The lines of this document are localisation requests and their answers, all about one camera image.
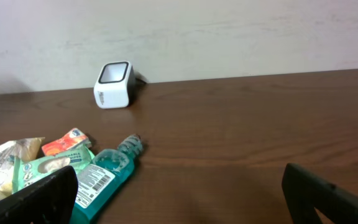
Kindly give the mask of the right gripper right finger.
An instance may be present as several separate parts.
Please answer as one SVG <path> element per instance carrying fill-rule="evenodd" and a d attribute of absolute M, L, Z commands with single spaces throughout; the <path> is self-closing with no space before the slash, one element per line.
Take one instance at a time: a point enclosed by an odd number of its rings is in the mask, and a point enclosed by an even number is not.
<path fill-rule="evenodd" d="M 298 164 L 288 163 L 282 190 L 293 223 L 321 223 L 321 212 L 333 223 L 358 223 L 358 197 Z"/>

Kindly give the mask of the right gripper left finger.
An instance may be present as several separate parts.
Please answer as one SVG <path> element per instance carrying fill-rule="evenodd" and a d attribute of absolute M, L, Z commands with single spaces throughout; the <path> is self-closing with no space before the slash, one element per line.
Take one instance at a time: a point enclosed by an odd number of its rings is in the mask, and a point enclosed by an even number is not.
<path fill-rule="evenodd" d="M 74 168 L 63 167 L 0 200 L 0 223 L 69 223 L 77 191 Z"/>

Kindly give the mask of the teal wet wipes packet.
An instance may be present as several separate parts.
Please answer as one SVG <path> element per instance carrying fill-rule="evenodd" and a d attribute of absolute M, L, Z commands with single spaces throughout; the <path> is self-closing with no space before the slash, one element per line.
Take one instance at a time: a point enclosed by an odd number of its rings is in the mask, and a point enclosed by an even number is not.
<path fill-rule="evenodd" d="M 44 156 L 28 162 L 15 157 L 12 193 L 26 188 L 65 166 L 72 166 L 75 172 L 79 173 L 93 158 L 94 154 L 84 144 L 54 156 Z"/>

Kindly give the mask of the teal Listerine mouthwash bottle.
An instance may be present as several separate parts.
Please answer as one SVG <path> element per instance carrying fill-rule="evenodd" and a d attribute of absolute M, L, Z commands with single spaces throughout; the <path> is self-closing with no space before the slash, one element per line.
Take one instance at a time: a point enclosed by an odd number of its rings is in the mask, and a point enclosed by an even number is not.
<path fill-rule="evenodd" d="M 95 223 L 113 196 L 134 173 L 135 161 L 144 150 L 132 134 L 117 149 L 104 149 L 77 174 L 78 192 L 70 224 Z"/>

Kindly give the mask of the cream snack bag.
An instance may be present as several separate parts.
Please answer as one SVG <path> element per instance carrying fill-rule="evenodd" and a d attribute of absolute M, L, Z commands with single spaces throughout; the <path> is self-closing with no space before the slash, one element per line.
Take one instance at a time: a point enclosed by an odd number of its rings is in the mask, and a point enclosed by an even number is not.
<path fill-rule="evenodd" d="M 14 161 L 33 161 L 41 147 L 43 137 L 25 138 L 5 142 L 0 145 L 0 200 L 12 194 Z"/>

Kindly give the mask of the small orange box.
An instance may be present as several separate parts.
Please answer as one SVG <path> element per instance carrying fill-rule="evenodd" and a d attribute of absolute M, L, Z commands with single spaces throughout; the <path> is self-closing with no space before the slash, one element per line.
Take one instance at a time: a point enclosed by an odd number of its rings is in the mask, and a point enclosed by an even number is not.
<path fill-rule="evenodd" d="M 73 128 L 60 139 L 42 146 L 41 150 L 45 156 L 54 156 L 81 145 L 85 145 L 87 148 L 90 148 L 92 143 L 85 133 L 80 131 L 78 128 Z"/>

